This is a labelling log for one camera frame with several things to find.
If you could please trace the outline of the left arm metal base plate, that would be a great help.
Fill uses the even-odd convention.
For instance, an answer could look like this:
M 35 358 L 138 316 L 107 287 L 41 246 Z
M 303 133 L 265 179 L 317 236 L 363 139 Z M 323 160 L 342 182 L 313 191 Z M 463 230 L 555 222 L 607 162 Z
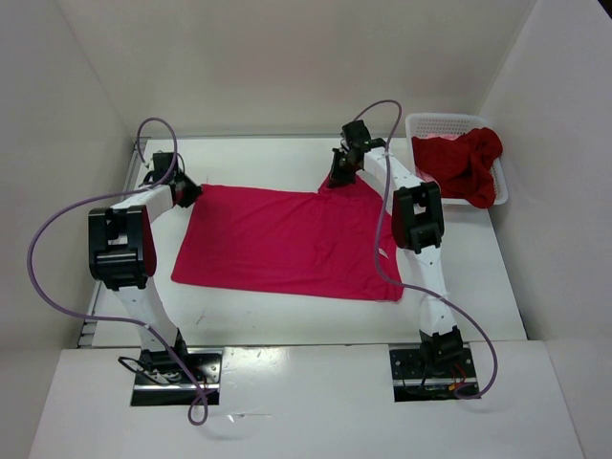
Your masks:
M 141 352 L 137 359 L 121 356 L 120 364 L 134 375 L 133 407 L 189 406 L 197 395 L 195 385 L 172 358 L 155 363 Z M 188 348 L 184 363 L 205 389 L 209 405 L 218 405 L 223 363 L 222 348 Z

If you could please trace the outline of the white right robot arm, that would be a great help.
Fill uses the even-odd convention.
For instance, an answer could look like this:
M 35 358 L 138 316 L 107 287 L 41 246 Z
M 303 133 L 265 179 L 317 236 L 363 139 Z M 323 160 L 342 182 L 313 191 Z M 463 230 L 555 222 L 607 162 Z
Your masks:
M 363 171 L 383 185 L 382 213 L 391 218 L 391 233 L 417 279 L 407 286 L 420 300 L 419 361 L 428 376 L 440 376 L 461 357 L 464 342 L 448 301 L 441 262 L 445 232 L 439 187 L 409 171 L 384 148 L 364 152 L 337 147 L 329 186 L 348 186 Z

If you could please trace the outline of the magenta t shirt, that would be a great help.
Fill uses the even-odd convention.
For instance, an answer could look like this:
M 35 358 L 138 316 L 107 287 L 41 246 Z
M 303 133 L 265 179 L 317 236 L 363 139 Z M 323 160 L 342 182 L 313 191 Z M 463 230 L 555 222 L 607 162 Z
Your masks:
M 205 185 L 171 274 L 176 283 L 398 302 L 389 216 L 362 178 L 316 192 Z

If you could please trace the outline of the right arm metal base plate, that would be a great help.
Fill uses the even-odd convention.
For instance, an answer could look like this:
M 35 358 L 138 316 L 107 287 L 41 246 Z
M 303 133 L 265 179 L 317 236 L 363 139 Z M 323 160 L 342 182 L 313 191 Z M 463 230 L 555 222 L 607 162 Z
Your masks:
M 388 353 L 396 403 L 457 400 L 456 390 L 464 396 L 479 392 L 471 350 L 467 345 L 459 358 L 435 369 L 426 369 L 416 344 L 390 346 Z

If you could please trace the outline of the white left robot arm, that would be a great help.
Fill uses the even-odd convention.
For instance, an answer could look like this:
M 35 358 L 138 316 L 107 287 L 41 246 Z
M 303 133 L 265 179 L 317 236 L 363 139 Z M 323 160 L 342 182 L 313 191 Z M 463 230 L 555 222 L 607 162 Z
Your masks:
M 178 172 L 165 185 L 143 186 L 109 208 L 88 214 L 89 269 L 113 292 L 139 327 L 142 376 L 153 383 L 185 383 L 191 359 L 180 329 L 166 313 L 154 281 L 157 253 L 151 224 L 178 206 L 188 208 L 203 190 Z

